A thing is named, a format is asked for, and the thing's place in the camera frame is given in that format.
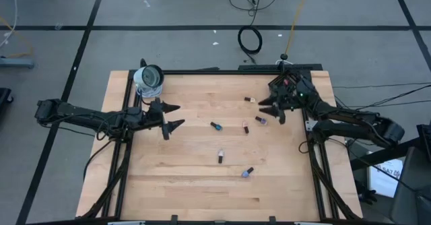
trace wooden tabletop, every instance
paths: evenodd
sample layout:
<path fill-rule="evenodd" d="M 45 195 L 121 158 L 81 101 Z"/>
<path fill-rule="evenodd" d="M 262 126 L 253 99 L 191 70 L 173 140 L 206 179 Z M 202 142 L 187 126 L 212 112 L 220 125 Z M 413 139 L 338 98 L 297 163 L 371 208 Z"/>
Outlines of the wooden tabletop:
<path fill-rule="evenodd" d="M 127 75 L 111 72 L 102 111 L 121 109 Z M 310 160 L 298 151 L 305 140 L 301 111 L 286 111 L 286 124 L 280 125 L 259 112 L 257 103 L 244 101 L 245 96 L 257 101 L 268 97 L 267 84 L 274 77 L 165 75 L 160 98 L 181 106 L 165 118 L 186 121 L 169 141 L 163 140 L 160 128 L 135 133 L 121 219 L 170 220 L 176 214 L 179 220 L 268 221 L 276 216 L 277 221 L 318 221 Z M 312 81 L 321 98 L 335 104 L 328 72 L 312 71 Z M 256 116 L 268 124 L 260 124 Z M 214 129 L 212 121 L 223 130 Z M 92 153 L 105 143 L 95 140 Z M 77 216 L 87 212 L 106 187 L 113 146 L 89 165 Z M 225 152 L 222 164 L 220 149 Z M 332 141 L 326 149 L 335 189 L 362 216 L 346 149 Z M 242 178 L 250 167 L 250 177 Z"/>

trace black floor stripe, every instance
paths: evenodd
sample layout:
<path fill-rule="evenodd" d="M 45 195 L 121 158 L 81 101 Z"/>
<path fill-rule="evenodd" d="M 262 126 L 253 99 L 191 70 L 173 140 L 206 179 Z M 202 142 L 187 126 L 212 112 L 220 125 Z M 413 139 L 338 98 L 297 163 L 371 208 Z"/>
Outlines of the black floor stripe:
<path fill-rule="evenodd" d="M 169 30 L 239 30 L 243 25 L 219 25 L 219 26 L 92 26 L 91 30 L 106 31 L 169 31 Z M 291 25 L 256 25 L 259 30 L 290 30 Z M 64 30 L 87 30 L 87 26 L 63 26 Z M 333 31 L 406 31 L 431 30 L 431 26 L 295 26 L 295 30 L 333 30 Z M 6 26 L 0 26 L 0 30 L 8 30 Z M 55 26 L 16 26 L 16 30 L 46 31 L 56 30 Z"/>
<path fill-rule="evenodd" d="M 84 35 L 82 36 L 81 44 L 79 45 L 79 48 L 76 53 L 75 60 L 73 61 L 73 65 L 69 74 L 69 77 L 67 78 L 65 89 L 63 90 L 63 95 L 61 97 L 61 100 L 67 101 L 70 95 L 70 91 L 72 89 L 72 84 L 75 79 L 79 64 L 82 59 L 82 55 L 84 53 L 84 50 L 87 45 L 88 36 L 91 32 L 91 27 L 93 26 L 94 20 L 96 19 L 96 14 L 99 10 L 100 2 L 102 0 L 96 0 L 93 6 L 93 10 L 90 14 L 90 18 L 88 19 L 86 31 L 84 32 Z M 46 163 L 48 162 L 49 154 L 51 152 L 51 149 L 54 144 L 54 139 L 57 134 L 59 125 L 53 125 L 51 127 L 48 137 L 46 138 L 45 145 L 42 150 L 42 154 L 40 155 L 38 165 L 36 167 L 36 170 L 34 171 L 32 181 L 30 183 L 30 187 L 28 188 L 26 198 L 24 199 L 24 203 L 22 204 L 20 214 L 18 216 L 16 224 L 25 224 L 28 218 L 28 214 L 30 213 L 30 209 L 32 207 L 34 198 L 36 196 L 36 192 L 39 188 L 40 180 L 42 179 L 42 175 L 46 166 Z"/>
<path fill-rule="evenodd" d="M 419 45 L 419 49 L 421 50 L 425 62 L 428 65 L 428 68 L 431 70 L 431 55 L 430 51 L 428 50 L 428 47 L 426 46 L 424 39 L 420 35 L 419 28 L 416 26 L 415 21 L 413 20 L 413 17 L 410 14 L 409 9 L 407 8 L 407 5 L 405 4 L 404 0 L 398 0 L 399 5 L 401 6 L 401 9 L 403 10 L 404 16 L 407 19 L 407 22 L 409 22 L 409 25 L 412 29 L 413 35 L 415 36 L 416 42 Z"/>
<path fill-rule="evenodd" d="M 0 30 L 9 30 L 6 26 L 0 26 Z M 16 26 L 15 30 L 35 30 L 35 31 L 47 31 L 56 30 L 55 26 Z M 87 30 L 87 26 L 63 26 L 58 30 Z"/>

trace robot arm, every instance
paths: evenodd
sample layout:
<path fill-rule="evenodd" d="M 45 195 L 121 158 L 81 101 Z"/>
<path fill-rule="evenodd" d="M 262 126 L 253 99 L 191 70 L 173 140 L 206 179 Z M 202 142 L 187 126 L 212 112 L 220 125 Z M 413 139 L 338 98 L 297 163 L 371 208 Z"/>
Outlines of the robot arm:
<path fill-rule="evenodd" d="M 377 112 L 338 108 L 324 102 L 315 86 L 299 73 L 284 72 L 269 83 L 270 97 L 260 105 L 271 105 L 260 111 L 286 122 L 285 110 L 303 108 L 317 122 L 312 127 L 316 141 L 332 135 L 369 139 L 383 148 L 392 148 L 404 136 L 404 129 Z"/>
<path fill-rule="evenodd" d="M 159 98 L 151 101 L 148 111 L 141 107 L 129 107 L 122 111 L 101 112 L 71 105 L 59 99 L 38 102 L 35 118 L 41 125 L 60 122 L 71 123 L 93 129 L 96 133 L 104 132 L 109 138 L 124 139 L 126 131 L 139 131 L 161 127 L 165 140 L 185 120 L 164 122 L 163 113 L 179 109 L 180 106 L 160 102 Z"/>

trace yellow cable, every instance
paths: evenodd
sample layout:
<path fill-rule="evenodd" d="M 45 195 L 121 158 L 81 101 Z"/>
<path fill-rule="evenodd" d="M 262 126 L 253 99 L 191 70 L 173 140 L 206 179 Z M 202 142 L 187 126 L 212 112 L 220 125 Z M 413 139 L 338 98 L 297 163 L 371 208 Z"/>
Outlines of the yellow cable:
<path fill-rule="evenodd" d="M 295 28 L 295 25 L 296 25 L 296 21 L 298 20 L 299 15 L 301 13 L 302 6 L 304 6 L 304 2 L 305 2 L 305 0 L 301 0 L 301 4 L 298 6 L 298 8 L 296 10 L 294 22 L 292 23 L 292 27 L 290 28 L 290 35 L 289 35 L 289 40 L 288 40 L 288 46 L 286 47 L 286 51 L 284 52 L 286 55 L 288 54 L 290 43 L 293 41 L 294 30 L 295 30 L 294 28 Z"/>
<path fill-rule="evenodd" d="M 5 19 L 0 17 L 0 21 L 3 22 L 3 24 L 5 26 L 7 26 L 10 30 L 13 30 L 12 27 L 9 25 L 9 23 L 7 23 L 7 21 Z M 10 34 L 12 34 L 12 33 L 15 33 L 28 46 L 28 48 L 30 49 L 30 52 L 12 54 L 10 56 L 7 56 L 7 58 L 32 56 L 33 55 L 33 46 L 30 44 L 30 42 L 28 42 L 28 40 L 25 37 L 23 37 L 20 33 L 18 33 L 15 30 L 11 31 Z"/>

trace wire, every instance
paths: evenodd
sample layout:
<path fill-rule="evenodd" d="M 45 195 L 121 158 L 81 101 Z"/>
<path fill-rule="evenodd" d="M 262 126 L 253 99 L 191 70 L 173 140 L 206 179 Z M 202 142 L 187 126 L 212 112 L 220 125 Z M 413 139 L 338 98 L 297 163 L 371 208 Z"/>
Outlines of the wire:
<path fill-rule="evenodd" d="M 141 101 L 142 101 L 144 104 L 146 104 L 146 105 L 150 105 L 150 103 L 146 103 L 146 102 L 143 100 L 143 98 L 141 98 Z"/>
<path fill-rule="evenodd" d="M 90 159 L 88 159 L 86 166 L 84 167 L 84 177 L 83 180 L 86 179 L 86 174 L 87 174 L 87 168 L 88 165 L 90 165 L 90 162 L 93 160 L 94 157 L 96 157 L 96 155 L 98 155 L 104 148 L 106 148 L 110 143 L 112 142 L 112 140 L 109 140 L 105 145 L 103 145 L 99 150 L 97 150 L 93 155 L 91 155 Z"/>
<path fill-rule="evenodd" d="M 97 128 L 97 131 L 96 131 L 96 139 L 98 140 L 98 141 L 102 141 L 108 134 L 110 134 L 110 132 L 111 131 L 113 131 L 111 128 L 110 128 L 110 124 L 109 124 L 109 122 L 108 122 L 108 120 L 109 119 L 111 119 L 111 118 L 113 118 L 113 117 L 116 117 L 116 116 L 119 116 L 119 115 L 122 115 L 122 114 L 125 114 L 126 112 L 124 112 L 124 111 L 121 111 L 121 112 L 118 112 L 118 113 L 115 113 L 115 114 L 113 114 L 113 115 L 110 115 L 108 118 L 105 118 L 105 119 L 103 119 L 103 122 L 101 122 L 101 124 L 99 125 L 99 127 Z M 105 131 L 105 133 L 104 133 L 104 135 L 102 136 L 102 137 L 100 137 L 99 136 L 99 133 L 102 131 L 102 127 L 103 127 L 103 124 L 105 124 L 106 123 L 106 125 L 107 125 L 107 127 L 106 127 L 106 131 Z"/>
<path fill-rule="evenodd" d="M 307 151 L 305 151 L 305 152 L 303 152 L 303 151 L 301 151 L 301 147 L 302 147 L 302 144 L 304 144 L 304 143 L 306 143 L 307 142 L 307 140 L 305 140 L 305 141 L 303 141 L 302 143 L 300 143 L 299 144 L 299 146 L 298 146 L 298 151 L 301 153 L 301 154 L 307 154 L 309 151 L 307 150 Z"/>
<path fill-rule="evenodd" d="M 271 6 L 275 2 L 275 0 L 272 0 L 271 3 L 269 3 L 268 5 L 266 5 L 265 7 L 262 7 L 262 8 L 259 8 L 260 0 L 257 0 L 257 3 L 255 0 L 247 0 L 247 2 L 249 2 L 251 4 L 251 8 L 249 8 L 249 9 L 238 7 L 235 4 L 233 4 L 232 0 L 229 0 L 229 3 L 231 4 L 232 7 L 239 9 L 239 10 L 248 11 L 248 15 L 253 17 L 249 26 L 243 26 L 239 30 L 239 32 L 238 32 L 238 43 L 240 45 L 241 50 L 250 58 L 252 63 L 256 64 L 256 60 L 251 55 L 255 55 L 255 54 L 259 53 L 259 51 L 262 49 L 263 40 L 262 40 L 261 33 L 256 28 L 252 27 L 252 25 L 255 22 L 257 12 L 259 10 L 268 8 L 269 6 Z M 241 34 L 242 34 L 243 30 L 252 30 L 256 34 L 257 38 L 259 39 L 259 45 L 258 45 L 257 49 L 250 50 L 250 49 L 247 49 L 243 45 L 243 43 L 241 41 Z"/>
<path fill-rule="evenodd" d="M 391 174 L 388 174 L 388 173 L 387 173 L 386 171 L 384 171 L 383 169 L 381 169 L 381 168 L 379 168 L 379 167 L 377 167 L 377 166 L 375 166 L 375 165 L 371 165 L 369 162 L 367 162 L 367 161 L 365 161 L 364 159 L 360 158 L 358 155 L 356 155 L 354 152 L 352 152 L 352 151 L 350 150 L 350 147 L 353 145 L 353 143 L 352 143 L 350 146 L 348 146 L 348 147 L 347 147 L 344 143 L 342 143 L 342 142 L 340 142 L 340 141 L 338 141 L 338 140 L 336 140 L 336 139 L 333 139 L 333 138 L 328 138 L 328 139 L 329 139 L 329 140 L 331 140 L 331 141 L 335 141 L 335 142 L 337 142 L 337 143 L 340 143 L 341 145 L 343 145 L 344 147 L 346 147 L 346 148 L 347 148 L 347 150 L 349 151 L 349 153 L 351 153 L 353 156 L 355 156 L 359 161 L 363 162 L 364 164 L 366 164 L 366 165 L 368 165 L 368 166 L 370 166 L 370 167 L 373 167 L 373 168 L 377 169 L 378 171 L 381 171 L 381 172 L 382 172 L 382 173 L 384 173 L 385 175 L 387 175 L 387 176 L 391 177 L 392 179 L 396 180 L 398 183 L 402 184 L 405 188 L 409 189 L 411 192 L 413 192 L 413 193 L 415 193 L 415 194 L 419 194 L 421 197 L 423 197 L 423 198 L 427 199 L 428 201 L 431 201 L 431 198 L 426 197 L 425 195 L 422 195 L 421 193 L 419 193 L 419 192 L 418 192 L 418 191 L 416 191 L 415 189 L 411 188 L 409 185 L 407 185 L 407 184 L 406 184 L 406 183 L 404 183 L 403 181 L 400 181 L 399 179 L 397 179 L 396 177 L 392 176 Z"/>
<path fill-rule="evenodd" d="M 123 114 L 123 112 L 118 112 L 118 113 L 116 113 L 116 114 L 113 114 L 112 116 L 115 116 L 115 115 L 119 115 L 119 114 Z M 102 140 L 102 139 L 104 139 L 105 137 L 106 137 L 106 135 L 110 132 L 110 131 L 112 131 L 111 129 L 110 129 L 110 124 L 109 123 L 107 123 L 107 121 L 112 117 L 112 116 L 110 116 L 110 117 L 108 117 L 107 119 L 103 119 L 102 117 L 98 117 L 98 116 L 96 116 L 96 115 L 93 115 L 93 114 L 79 114 L 79 115 L 69 115 L 69 116 L 67 116 L 67 117 L 63 117 L 63 118 L 60 118 L 60 119 L 57 119 L 57 120 L 55 120 L 55 121 L 51 121 L 50 122 L 50 124 L 54 124 L 54 123 L 60 123 L 60 122 L 62 122 L 62 121 L 65 121 L 65 120 L 67 120 L 67 119 L 70 119 L 70 118 L 73 118 L 73 117 L 94 117 L 94 118 L 98 118 L 98 119 L 101 119 L 101 120 L 103 120 L 103 122 L 100 124 L 100 126 L 99 126 L 99 128 L 98 128 L 98 130 L 97 130 L 97 132 L 96 132 L 96 139 L 97 140 Z M 108 127 L 106 128 L 106 133 L 103 135 L 103 137 L 102 138 L 99 138 L 99 132 L 101 132 L 101 129 L 102 129 L 102 126 L 103 126 L 103 124 L 107 124 L 108 125 Z"/>
<path fill-rule="evenodd" d="M 287 60 L 281 60 L 281 59 L 280 60 L 276 60 L 275 64 L 278 65 L 280 62 L 287 63 L 287 64 L 290 64 L 290 65 L 295 65 L 295 64 L 293 64 L 293 63 L 291 63 L 291 62 L 289 62 Z"/>
<path fill-rule="evenodd" d="M 397 104 L 381 104 L 378 106 L 372 106 L 374 108 L 376 107 L 385 107 L 385 106 L 398 106 L 398 105 L 404 105 L 404 104 L 415 104 L 415 103 L 423 103 L 423 102 L 431 102 L 431 100 L 417 100 L 417 101 L 411 101 L 411 102 L 403 102 L 403 103 L 397 103 Z M 349 106 L 350 108 L 367 108 L 367 106 Z"/>
<path fill-rule="evenodd" d="M 11 31 L 14 31 L 13 28 L 9 25 L 9 23 L 7 23 L 7 21 L 5 19 L 3 19 L 2 17 L 0 17 L 0 21 L 6 27 L 8 27 Z M 16 53 L 16 54 L 12 54 L 12 55 L 7 56 L 7 58 L 25 57 L 25 56 L 31 56 L 31 55 L 33 55 L 33 46 L 32 46 L 32 44 L 25 37 L 23 37 L 19 32 L 16 32 L 16 31 L 14 31 L 14 32 L 28 46 L 28 48 L 30 49 L 30 51 L 28 53 Z"/>
<path fill-rule="evenodd" d="M 342 100 L 340 100 L 340 98 L 338 98 L 336 95 L 334 95 L 334 97 L 340 102 L 340 104 L 344 105 L 344 107 L 350 108 L 346 104 L 344 104 L 344 102 Z"/>
<path fill-rule="evenodd" d="M 298 21 L 299 15 L 301 13 L 302 7 L 304 6 L 304 2 L 305 0 L 301 0 L 301 3 L 299 4 L 297 10 L 296 10 L 296 14 L 295 14 L 295 18 L 294 18 L 294 22 L 292 23 L 292 27 L 290 28 L 290 35 L 289 35 L 289 40 L 288 40 L 288 46 L 286 47 L 286 51 L 284 52 L 286 55 L 289 52 L 289 48 L 290 48 L 290 44 L 294 39 L 294 30 L 295 30 L 295 25 L 296 22 Z"/>
<path fill-rule="evenodd" d="M 42 127 L 45 127 L 45 128 L 51 128 L 52 127 L 52 126 L 46 126 L 46 125 L 42 125 L 42 124 L 40 124 L 40 125 Z M 59 129 L 63 129 L 63 130 L 66 130 L 66 131 L 71 131 L 73 133 L 78 133 L 78 134 L 82 134 L 82 135 L 87 135 L 87 136 L 90 136 L 90 137 L 94 137 L 93 134 L 84 133 L 84 132 L 81 132 L 81 131 L 75 131 L 75 130 L 72 130 L 72 129 L 69 129 L 69 128 L 66 128 L 66 127 L 59 127 Z"/>
<path fill-rule="evenodd" d="M 393 87 L 393 86 L 409 86 L 409 85 L 423 85 L 423 84 L 431 84 L 431 82 L 422 82 L 422 83 L 407 83 L 407 84 L 381 84 L 375 86 L 333 86 L 332 88 L 381 88 L 381 87 Z"/>
<path fill-rule="evenodd" d="M 15 18 L 13 20 L 13 27 L 11 32 L 6 36 L 5 40 L 3 40 L 2 43 L 0 43 L 0 48 L 7 42 L 7 39 L 9 39 L 9 37 L 13 34 L 13 31 L 15 30 L 15 27 L 16 27 L 16 22 L 18 19 L 18 3 L 17 3 L 17 0 L 13 0 L 13 2 L 15 3 Z"/>
<path fill-rule="evenodd" d="M 257 0 L 257 4 L 256 4 L 256 9 L 259 7 L 259 2 L 260 2 L 261 0 Z M 263 44 L 263 39 L 262 39 L 262 35 L 261 35 L 261 33 L 256 29 L 256 28 L 254 28 L 254 27 L 252 27 L 252 25 L 253 25 L 253 22 L 255 21 L 255 18 L 256 18 L 256 14 L 257 14 L 257 10 L 255 11 L 255 13 L 253 14 L 253 20 L 251 21 L 251 23 L 250 23 L 250 25 L 249 26 L 243 26 L 243 27 L 241 27 L 240 28 L 240 30 L 238 31 L 238 44 L 240 45 L 240 48 L 241 48 L 241 50 L 250 58 L 250 60 L 251 60 L 251 62 L 252 63 L 254 63 L 254 64 L 256 64 L 256 60 L 251 56 L 251 55 L 255 55 L 255 54 L 257 54 L 257 53 L 259 53 L 260 51 L 261 51 L 261 49 L 262 49 L 262 44 Z M 255 34 L 256 34 L 256 36 L 257 36 L 257 38 L 259 39 L 259 45 L 258 45 L 258 47 L 257 47 L 257 49 L 255 49 L 255 50 L 250 50 L 250 49 L 247 49 L 243 44 L 242 44 L 242 41 L 241 41 L 241 34 L 242 34 L 242 32 L 244 31 L 244 30 L 252 30 Z"/>
<path fill-rule="evenodd" d="M 415 90 L 410 90 L 410 91 L 408 91 L 408 92 L 406 92 L 406 93 L 399 94 L 399 95 L 397 95 L 397 96 L 395 96 L 395 97 L 386 98 L 386 99 L 384 99 L 384 100 L 381 100 L 381 101 L 378 101 L 378 102 L 372 103 L 372 104 L 370 104 L 370 105 L 368 105 L 368 106 L 363 106 L 363 107 L 357 108 L 356 110 L 361 110 L 361 109 L 363 109 L 363 108 L 368 108 L 368 107 L 375 107 L 375 106 L 379 106 L 379 105 L 384 104 L 384 103 L 386 103 L 386 102 L 389 102 L 389 101 L 392 101 L 392 100 L 398 99 L 398 98 L 400 98 L 400 97 L 404 97 L 404 96 L 409 95 L 409 94 L 413 94 L 414 92 L 417 92 L 417 91 L 419 91 L 419 90 L 423 90 L 424 88 L 429 88 L 429 87 L 431 87 L 431 84 L 429 84 L 429 85 L 427 85 L 427 86 L 423 86 L 423 87 L 421 87 L 421 88 L 417 88 L 417 89 L 415 89 Z"/>
<path fill-rule="evenodd" d="M 252 26 L 253 22 L 255 22 L 255 18 L 256 18 L 256 15 L 257 15 L 257 9 L 259 8 L 259 2 L 260 1 L 261 0 L 257 0 L 256 9 L 253 10 L 255 13 L 253 14 L 253 20 L 251 21 L 250 26 Z"/>
<path fill-rule="evenodd" d="M 253 16 L 253 15 L 250 14 L 250 12 L 256 13 L 256 11 L 259 11 L 259 10 L 262 10 L 262 9 L 266 9 L 266 8 L 268 8 L 269 6 L 271 6 L 275 2 L 275 0 L 272 0 L 271 3 L 269 3 L 265 7 L 262 7 L 262 8 L 259 9 L 259 7 L 255 6 L 255 4 L 253 3 L 255 0 L 247 0 L 247 1 L 252 5 L 252 7 L 250 9 L 245 9 L 245 8 L 241 8 L 241 7 L 236 6 L 236 5 L 234 5 L 232 3 L 232 0 L 229 0 L 229 3 L 231 4 L 232 7 L 236 8 L 236 9 L 239 9 L 239 10 L 248 11 L 249 15 Z"/>

